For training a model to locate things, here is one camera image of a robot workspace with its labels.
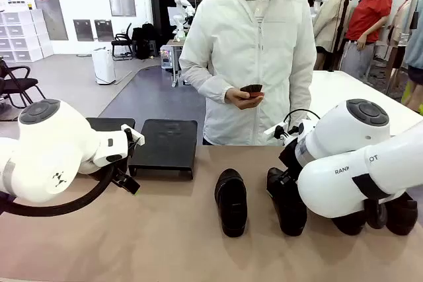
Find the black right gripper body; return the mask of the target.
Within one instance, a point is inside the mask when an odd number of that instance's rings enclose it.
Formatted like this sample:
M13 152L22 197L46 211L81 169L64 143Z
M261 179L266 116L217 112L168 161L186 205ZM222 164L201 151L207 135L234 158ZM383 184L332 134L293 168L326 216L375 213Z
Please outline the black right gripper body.
M288 145L286 145L279 155L279 160L286 167L285 172L287 172L290 177L298 177L303 169L295 155L296 146L297 138L295 138Z

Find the person's right hand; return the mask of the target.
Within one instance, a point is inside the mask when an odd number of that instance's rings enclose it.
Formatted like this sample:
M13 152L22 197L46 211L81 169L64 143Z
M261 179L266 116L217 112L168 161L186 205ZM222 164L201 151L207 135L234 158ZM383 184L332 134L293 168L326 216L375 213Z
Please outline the person's right hand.
M237 88L230 88L225 93L225 100L235 105L240 110L257 107L264 97L262 95L251 97L248 92L241 91Z

